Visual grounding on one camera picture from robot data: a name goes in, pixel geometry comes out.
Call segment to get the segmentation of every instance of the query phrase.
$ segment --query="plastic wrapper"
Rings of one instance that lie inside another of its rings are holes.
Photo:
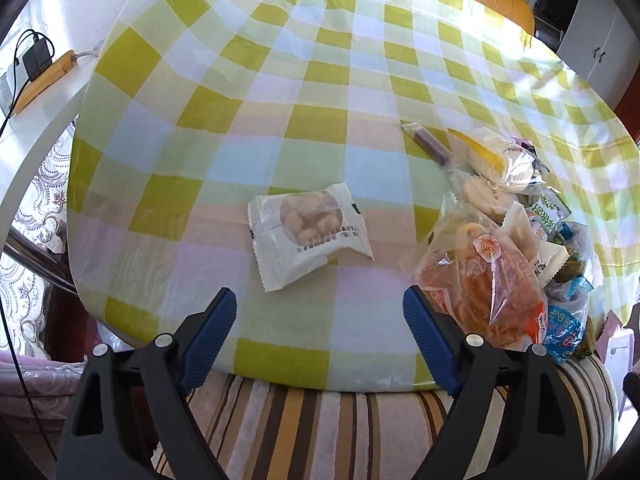
[[[565,283],[551,282],[548,297],[548,327],[545,347],[562,363],[580,346],[587,323],[587,302],[593,287],[583,277]]]
[[[584,277],[594,287],[602,284],[602,267],[586,225],[560,222],[554,229],[553,241],[564,245],[569,253],[568,260],[555,277],[557,283]]]
[[[432,234],[400,266],[465,333],[516,350],[544,341],[546,297],[529,262],[471,205],[445,198]]]
[[[556,225],[571,214],[569,206],[551,187],[542,187],[540,195],[526,210],[527,213],[537,217],[547,235],[551,234]]]
[[[344,183],[318,192],[257,196],[248,215],[267,292],[328,263],[338,249],[351,248],[373,259],[364,219]]]
[[[406,131],[426,153],[431,155],[438,165],[447,170],[449,169],[453,158],[451,152],[436,139],[429,130],[417,123],[403,124],[402,129]]]
[[[450,179],[459,200],[479,209],[498,225],[502,224],[507,211],[516,202],[513,193],[493,188],[481,176],[452,170]]]
[[[452,165],[469,164],[494,187],[512,193],[537,194],[544,184],[536,156],[488,128],[469,132],[449,129]]]
[[[502,227],[529,262],[540,286],[545,286],[569,257],[564,246],[536,237],[524,206],[518,202],[507,211]]]

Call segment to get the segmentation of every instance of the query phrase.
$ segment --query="checkered tablecloth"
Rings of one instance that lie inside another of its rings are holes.
[[[488,126],[532,139],[628,317],[640,270],[640,156],[542,43],[472,0],[129,0],[74,139],[70,262],[82,302],[129,339],[203,310],[239,315],[216,366],[338,390],[433,386],[404,323],[398,259],[431,228],[444,173],[402,133]],[[375,262],[353,252],[265,293],[258,194],[346,182]]]

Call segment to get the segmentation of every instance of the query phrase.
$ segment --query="brown packaged snack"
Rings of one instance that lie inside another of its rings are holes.
[[[430,239],[422,257],[408,255],[401,267],[436,308],[498,348],[524,350],[544,341],[546,298],[502,228],[472,206],[446,199]]]

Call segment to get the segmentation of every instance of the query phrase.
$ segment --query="black power adapter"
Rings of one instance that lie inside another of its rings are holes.
[[[47,40],[38,34],[34,35],[33,45],[22,56],[24,69],[29,81],[36,81],[49,66],[51,66],[51,54]]]

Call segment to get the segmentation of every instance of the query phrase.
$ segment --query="pink fabric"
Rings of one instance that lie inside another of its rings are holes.
[[[49,420],[64,419],[78,389],[84,363],[66,364],[18,356],[18,364],[38,415]],[[4,351],[0,351],[0,413],[31,416],[14,361],[11,354]]]

